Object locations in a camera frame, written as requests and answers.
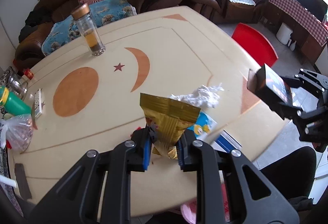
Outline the gold snack wrapper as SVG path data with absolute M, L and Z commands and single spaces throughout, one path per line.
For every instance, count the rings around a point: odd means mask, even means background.
M 167 97 L 140 94 L 147 126 L 155 130 L 154 154 L 177 158 L 175 144 L 184 131 L 196 123 L 200 108 Z

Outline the black orange cardboard box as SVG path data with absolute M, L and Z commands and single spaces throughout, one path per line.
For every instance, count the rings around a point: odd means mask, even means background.
M 267 64 L 257 71 L 248 71 L 247 89 L 270 108 L 280 104 L 292 106 L 290 86 Z

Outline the white crumpled tissue paper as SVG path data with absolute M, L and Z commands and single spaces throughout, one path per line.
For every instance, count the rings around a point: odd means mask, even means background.
M 200 109 L 204 110 L 207 108 L 215 108 L 219 104 L 220 91 L 224 91 L 224 88 L 221 86 L 221 84 L 215 86 L 201 85 L 191 94 L 177 96 L 171 94 L 170 98 L 195 107 L 199 107 Z

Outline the checkered cloth side table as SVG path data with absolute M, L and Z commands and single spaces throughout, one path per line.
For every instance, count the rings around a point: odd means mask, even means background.
M 310 11 L 306 10 L 296 0 L 269 0 L 269 2 L 280 10 L 291 16 L 297 23 L 305 28 L 310 35 L 323 45 L 327 39 L 327 30 Z

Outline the red plastic chair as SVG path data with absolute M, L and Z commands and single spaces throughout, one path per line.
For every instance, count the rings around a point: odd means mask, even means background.
M 236 41 L 260 66 L 266 64 L 272 67 L 279 59 L 269 40 L 253 27 L 237 24 L 232 38 Z

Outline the white appliance on floor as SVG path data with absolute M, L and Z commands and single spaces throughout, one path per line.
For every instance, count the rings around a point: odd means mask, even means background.
M 287 45 L 288 41 L 291 38 L 292 33 L 293 33 L 293 30 L 285 23 L 282 23 L 276 34 L 276 38 L 283 45 Z

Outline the white mahjong tile pack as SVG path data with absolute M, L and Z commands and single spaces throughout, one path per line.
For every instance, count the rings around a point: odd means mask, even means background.
M 42 89 L 34 93 L 34 117 L 39 118 L 43 114 Z

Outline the black monitor screen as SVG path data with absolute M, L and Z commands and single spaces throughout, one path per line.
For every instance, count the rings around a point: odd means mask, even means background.
M 323 22 L 327 13 L 327 3 L 323 0 L 296 0 L 319 21 Z

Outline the clear bag with snacks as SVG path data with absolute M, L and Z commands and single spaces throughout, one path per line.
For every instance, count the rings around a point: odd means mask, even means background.
M 1 119 L 1 149 L 5 149 L 7 143 L 11 149 L 24 152 L 33 136 L 33 121 L 31 114 L 23 114 Z

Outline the dark flat strip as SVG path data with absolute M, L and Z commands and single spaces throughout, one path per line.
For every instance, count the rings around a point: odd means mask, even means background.
M 32 194 L 27 182 L 27 177 L 23 164 L 21 163 L 15 164 L 15 176 L 16 176 L 16 181 L 18 183 L 20 196 L 24 200 L 32 199 Z

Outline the green plastic bottle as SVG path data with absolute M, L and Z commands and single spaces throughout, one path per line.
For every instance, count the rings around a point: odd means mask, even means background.
M 1 106 L 13 116 L 31 114 L 32 109 L 5 86 L 1 86 Z

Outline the blue patterned sofa cover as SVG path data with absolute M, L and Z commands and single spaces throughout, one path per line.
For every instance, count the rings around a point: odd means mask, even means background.
M 89 13 L 77 20 L 70 15 L 53 25 L 41 47 L 45 56 L 99 27 L 137 14 L 135 7 L 127 0 L 103 0 L 91 4 L 89 9 Z

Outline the small red cap bottle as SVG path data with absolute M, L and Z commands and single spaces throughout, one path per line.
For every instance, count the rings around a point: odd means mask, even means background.
M 23 69 L 23 73 L 29 80 L 32 80 L 34 77 L 34 74 L 29 68 Z

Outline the glass jar with metal lid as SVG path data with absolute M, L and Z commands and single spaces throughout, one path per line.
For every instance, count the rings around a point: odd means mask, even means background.
M 23 79 L 13 71 L 8 77 L 8 83 L 6 87 L 9 89 L 9 91 L 13 92 L 21 100 L 23 100 L 26 97 L 28 91 L 28 82 L 23 81 Z

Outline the glass bottle with gold cap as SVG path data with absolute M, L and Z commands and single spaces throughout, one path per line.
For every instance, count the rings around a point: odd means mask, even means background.
M 88 47 L 93 56 L 100 56 L 106 50 L 106 47 L 101 41 L 98 34 L 97 27 L 91 16 L 91 11 L 88 4 L 82 4 L 75 8 L 71 15 L 80 31 L 80 34 L 84 37 Z

